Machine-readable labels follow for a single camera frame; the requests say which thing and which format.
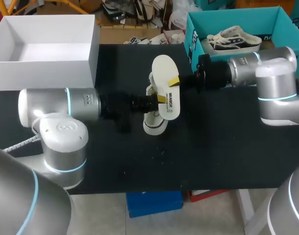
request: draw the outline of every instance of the plastic bag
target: plastic bag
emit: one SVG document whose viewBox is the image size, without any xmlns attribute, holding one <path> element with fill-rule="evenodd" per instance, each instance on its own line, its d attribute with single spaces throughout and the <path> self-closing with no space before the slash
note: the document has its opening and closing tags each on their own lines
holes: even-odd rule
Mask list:
<svg viewBox="0 0 299 235">
<path fill-rule="evenodd" d="M 171 23 L 180 29 L 186 29 L 188 13 L 195 11 L 202 11 L 202 9 L 196 6 L 193 0 L 173 0 L 173 10 L 169 19 L 169 29 L 171 29 Z"/>
</svg>

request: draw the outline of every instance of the blue led ring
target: blue led ring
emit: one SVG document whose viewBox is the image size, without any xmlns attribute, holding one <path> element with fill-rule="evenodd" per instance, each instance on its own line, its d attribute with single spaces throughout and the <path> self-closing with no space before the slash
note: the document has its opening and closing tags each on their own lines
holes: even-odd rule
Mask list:
<svg viewBox="0 0 299 235">
<path fill-rule="evenodd" d="M 21 225 L 19 231 L 17 232 L 17 235 L 21 235 L 23 230 L 25 229 L 25 227 L 27 226 L 28 222 L 30 221 L 32 214 L 34 212 L 35 209 L 35 205 L 37 202 L 37 196 L 38 196 L 38 179 L 37 179 L 37 175 L 35 173 L 34 170 L 32 170 L 33 172 L 33 176 L 34 176 L 34 182 L 35 182 L 35 189 L 34 189 L 34 196 L 33 196 L 33 200 L 32 200 L 32 204 L 30 207 L 30 210 L 28 211 L 28 214 L 25 218 L 25 221 L 23 222 L 23 224 Z"/>
<path fill-rule="evenodd" d="M 70 98 L 70 90 L 66 88 L 67 97 L 68 97 L 68 113 L 71 116 L 71 98 Z"/>
<path fill-rule="evenodd" d="M 287 96 L 287 97 L 282 97 L 282 98 L 273 98 L 273 99 L 264 99 L 264 98 L 259 98 L 259 100 L 262 100 L 262 101 L 275 101 L 275 100 L 283 100 L 283 99 L 290 99 L 290 98 L 293 98 L 297 96 L 297 94 L 293 94 L 293 95 L 290 95 L 290 96 Z"/>
<path fill-rule="evenodd" d="M 84 166 L 85 162 L 86 162 L 86 159 L 80 166 L 78 166 L 77 168 L 71 169 L 71 170 L 58 170 L 58 169 L 55 169 L 55 168 L 51 167 L 50 165 L 48 165 L 46 160 L 44 160 L 44 164 L 49 170 L 54 171 L 54 172 L 58 172 L 58 173 L 68 173 L 68 172 L 76 171 L 76 170 L 80 169 L 82 166 Z"/>
</svg>

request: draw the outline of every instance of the robotic arm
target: robotic arm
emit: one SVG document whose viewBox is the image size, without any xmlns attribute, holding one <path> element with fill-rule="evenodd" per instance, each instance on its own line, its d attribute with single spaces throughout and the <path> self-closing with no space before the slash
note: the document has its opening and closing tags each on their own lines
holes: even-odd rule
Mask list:
<svg viewBox="0 0 299 235">
<path fill-rule="evenodd" d="M 235 87 L 257 84 L 262 121 L 268 125 L 296 125 L 296 66 L 295 54 L 288 47 L 235 56 L 228 62 L 211 62 L 209 55 L 203 55 L 194 76 L 179 79 L 181 89 L 194 87 L 198 91 L 225 87 L 227 83 Z M 95 89 L 21 91 L 21 124 L 37 130 L 44 154 L 14 159 L 0 150 L 0 234 L 68 234 L 75 217 L 72 200 L 61 187 L 73 188 L 84 176 L 88 132 L 81 121 L 112 119 L 120 131 L 129 131 L 132 112 L 155 111 L 159 102 L 163 100 L 157 95 L 99 95 Z M 276 234 L 299 223 L 297 192 L 299 169 L 269 203 L 269 226 L 279 231 Z"/>
<path fill-rule="evenodd" d="M 296 91 L 297 59 L 289 47 L 231 57 L 212 62 L 199 57 L 194 76 L 180 79 L 184 89 L 218 89 L 257 84 L 261 120 L 272 126 L 299 125 L 299 95 Z"/>
</svg>

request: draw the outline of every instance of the white box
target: white box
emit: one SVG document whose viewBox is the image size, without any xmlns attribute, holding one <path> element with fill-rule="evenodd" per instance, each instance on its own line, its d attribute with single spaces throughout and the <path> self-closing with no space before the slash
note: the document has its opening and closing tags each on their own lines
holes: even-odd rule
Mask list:
<svg viewBox="0 0 299 235">
<path fill-rule="evenodd" d="M 5 16 L 0 91 L 93 88 L 99 50 L 94 15 Z"/>
</svg>

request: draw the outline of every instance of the white shoe sole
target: white shoe sole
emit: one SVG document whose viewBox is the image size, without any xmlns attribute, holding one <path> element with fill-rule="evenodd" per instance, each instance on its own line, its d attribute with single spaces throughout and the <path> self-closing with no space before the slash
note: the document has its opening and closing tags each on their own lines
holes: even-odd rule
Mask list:
<svg viewBox="0 0 299 235">
<path fill-rule="evenodd" d="M 180 86 L 169 87 L 168 82 L 179 76 L 178 68 L 169 56 L 159 55 L 153 61 L 152 73 L 157 93 L 166 97 L 165 104 L 158 104 L 159 114 L 165 120 L 174 120 L 181 111 Z"/>
<path fill-rule="evenodd" d="M 165 129 L 167 128 L 168 121 L 164 120 L 160 126 L 158 127 L 149 127 L 146 125 L 145 120 L 143 121 L 144 131 L 151 136 L 158 136 L 161 135 Z"/>
<path fill-rule="evenodd" d="M 214 50 L 212 46 L 209 45 L 208 42 L 202 41 L 202 47 L 205 52 L 205 54 L 211 54 L 211 55 L 231 55 L 231 54 L 240 54 L 240 53 L 250 53 L 250 52 L 256 52 L 259 51 L 260 45 L 255 47 L 247 47 L 247 48 L 241 48 L 241 49 L 232 49 L 232 50 Z"/>
</svg>

